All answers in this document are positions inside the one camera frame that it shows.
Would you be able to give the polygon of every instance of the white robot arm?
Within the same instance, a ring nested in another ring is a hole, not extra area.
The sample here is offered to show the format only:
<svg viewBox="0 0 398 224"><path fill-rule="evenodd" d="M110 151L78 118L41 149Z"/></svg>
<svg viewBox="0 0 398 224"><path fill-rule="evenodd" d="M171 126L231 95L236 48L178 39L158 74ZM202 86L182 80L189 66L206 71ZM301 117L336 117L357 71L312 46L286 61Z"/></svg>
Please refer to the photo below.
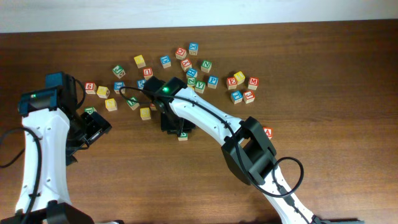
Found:
<svg viewBox="0 0 398 224"><path fill-rule="evenodd" d="M235 118L229 114L226 114L219 109L215 108L213 105L206 102L204 99L200 98L191 88L182 88L178 91L175 96L179 96L182 98L187 98L192 101L196 101L200 105L206 107L211 110L213 113L217 114L219 117L225 119L229 125L232 127L233 131L236 132L240 127L240 122L242 119ZM213 137L221 146L225 144L225 137L231 137L231 132L224 128L224 124L220 123L220 121L215 118L209 112L201 109L198 106L191 104L188 101L174 99L170 103L170 108L172 111L180 118L187 119L197 125L199 128L208 133L211 137ZM290 191L290 187L287 182L284 180L284 177L281 173L280 167L275 170L275 177L278 183L286 189L286 191ZM265 177L265 184L260 187L267 192L271 192L273 194L279 194L277 185L272 180L272 174L269 172ZM306 224L306 220L295 211L293 207L287 204L287 202L283 198L275 198L265 195L268 201L272 204L272 206L277 210L282 223L283 224ZM305 218L309 221L312 221L313 213L304 207L304 205L299 201L295 194L291 195L294 199L294 203L296 208L302 212Z"/></svg>
<svg viewBox="0 0 398 224"><path fill-rule="evenodd" d="M76 162L73 154L77 150L88 149L112 126L96 112L77 115L85 95L77 103L76 82L83 88L63 72L48 74L45 89L21 96L18 111L24 127L20 129L26 131L24 180L15 216L0 224L36 224L43 220L49 224L94 224L90 216L72 207L66 168Z"/></svg>

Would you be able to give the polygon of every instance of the black bracket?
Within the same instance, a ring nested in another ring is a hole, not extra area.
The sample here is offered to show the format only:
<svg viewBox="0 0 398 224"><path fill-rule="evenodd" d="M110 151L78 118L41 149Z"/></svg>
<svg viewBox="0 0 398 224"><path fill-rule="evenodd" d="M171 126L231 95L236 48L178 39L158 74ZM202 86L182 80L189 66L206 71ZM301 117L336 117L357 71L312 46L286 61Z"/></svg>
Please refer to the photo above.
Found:
<svg viewBox="0 0 398 224"><path fill-rule="evenodd" d="M252 180L257 185L265 184L265 176L274 168L276 163L276 150L265 134L262 125L254 118L240 122L239 128L234 137L237 141L249 139L250 141L242 147L238 144L243 165L249 172ZM223 155L230 171L242 182L250 185L249 179L244 175L236 155L235 140L226 137L221 147Z"/></svg>
<svg viewBox="0 0 398 224"><path fill-rule="evenodd" d="M156 77L151 77L144 84L144 90L146 91L169 96L174 96L178 91L186 87L187 84L176 77L173 77L167 83ZM170 108L170 103L174 100L173 98L154 98L152 95L146 96L155 104L157 110L162 113L160 116L160 128L162 131L167 131L167 134L176 134L180 136L181 132L190 133L192 129L196 128L195 124L192 122L179 118L174 114Z"/></svg>
<svg viewBox="0 0 398 224"><path fill-rule="evenodd" d="M21 224L25 214L18 211L14 217L1 220L0 224ZM42 224L47 219L48 224L94 224L93 219L87 214L75 209L67 203L58 204L57 201L51 201L47 204L47 208L30 212L28 216L28 224Z"/></svg>

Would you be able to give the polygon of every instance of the green block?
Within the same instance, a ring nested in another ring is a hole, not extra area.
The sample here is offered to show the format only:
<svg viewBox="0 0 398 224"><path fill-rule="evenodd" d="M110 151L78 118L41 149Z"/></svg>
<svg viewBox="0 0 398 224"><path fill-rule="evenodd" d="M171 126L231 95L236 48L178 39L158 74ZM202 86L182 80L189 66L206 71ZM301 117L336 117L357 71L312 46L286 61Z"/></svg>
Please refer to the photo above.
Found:
<svg viewBox="0 0 398 224"><path fill-rule="evenodd" d="M197 83L197 79L196 79L196 78L189 77L189 78L187 79L187 84L188 84L188 85L195 85L196 83Z"/></svg>
<svg viewBox="0 0 398 224"><path fill-rule="evenodd" d="M195 85L195 88L198 88L198 89L202 90L202 89L205 88L205 86L206 86L205 82L197 81L197 84Z"/></svg>
<svg viewBox="0 0 398 224"><path fill-rule="evenodd" d="M204 61L201 63L201 65L202 65L202 67L210 68L211 62L209 62L209 61L207 61L207 60L204 60Z"/></svg>
<svg viewBox="0 0 398 224"><path fill-rule="evenodd" d="M130 98L130 100L138 101L137 98L135 98L135 97ZM137 103L136 103L136 102L133 102L133 101L127 100L127 104L128 104L129 106L134 106L134 105L136 105Z"/></svg>
<svg viewBox="0 0 398 224"><path fill-rule="evenodd" d="M93 106L89 107L89 108L85 108L85 112L87 112L88 114L92 114L94 111L96 111L96 110Z"/></svg>
<svg viewBox="0 0 398 224"><path fill-rule="evenodd" d="M123 71L123 68L122 68L122 66L117 65L116 67L114 67L114 68L112 69L112 71L113 71L114 73L116 73L116 74L120 74L120 73Z"/></svg>

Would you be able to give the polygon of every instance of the white wall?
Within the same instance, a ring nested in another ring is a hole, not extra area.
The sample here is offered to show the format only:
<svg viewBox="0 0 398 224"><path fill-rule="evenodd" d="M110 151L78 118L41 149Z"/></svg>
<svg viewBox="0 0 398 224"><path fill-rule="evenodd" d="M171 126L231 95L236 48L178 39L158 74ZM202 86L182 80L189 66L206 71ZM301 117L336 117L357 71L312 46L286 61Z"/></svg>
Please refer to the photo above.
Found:
<svg viewBox="0 0 398 224"><path fill-rule="evenodd" d="M398 18L398 0L0 0L0 32Z"/></svg>

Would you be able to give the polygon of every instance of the blue block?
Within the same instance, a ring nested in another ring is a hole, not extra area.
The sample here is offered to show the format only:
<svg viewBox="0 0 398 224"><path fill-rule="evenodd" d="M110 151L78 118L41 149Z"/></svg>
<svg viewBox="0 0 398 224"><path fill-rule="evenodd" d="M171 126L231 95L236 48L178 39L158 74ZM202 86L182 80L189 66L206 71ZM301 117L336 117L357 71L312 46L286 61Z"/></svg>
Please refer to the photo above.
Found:
<svg viewBox="0 0 398 224"><path fill-rule="evenodd" d="M144 88L144 83L145 83L144 79L143 80L138 80L137 81L138 88L143 89Z"/></svg>
<svg viewBox="0 0 398 224"><path fill-rule="evenodd" d="M243 98L242 93L240 91L235 91L231 95L234 98L234 100L238 100L238 99Z"/></svg>
<svg viewBox="0 0 398 224"><path fill-rule="evenodd" d="M189 43L189 50L198 50L198 43Z"/></svg>
<svg viewBox="0 0 398 224"><path fill-rule="evenodd" d="M190 68L187 71L187 76L192 77L192 78L195 78L197 76L197 74L198 74L198 71L196 69L193 69L193 68Z"/></svg>
<svg viewBox="0 0 398 224"><path fill-rule="evenodd" d="M213 76L213 75L210 75L210 76L209 76L209 81L208 81L208 83L209 83L209 84L213 84L213 85L217 85L217 83L218 83L218 77L215 77L215 76Z"/></svg>
<svg viewBox="0 0 398 224"><path fill-rule="evenodd" d="M124 86L124 82L115 82L113 89L114 90L119 90L122 86Z"/></svg>
<svg viewBox="0 0 398 224"><path fill-rule="evenodd" d="M162 65L171 62L170 57L168 55L161 57L160 61L162 62Z"/></svg>

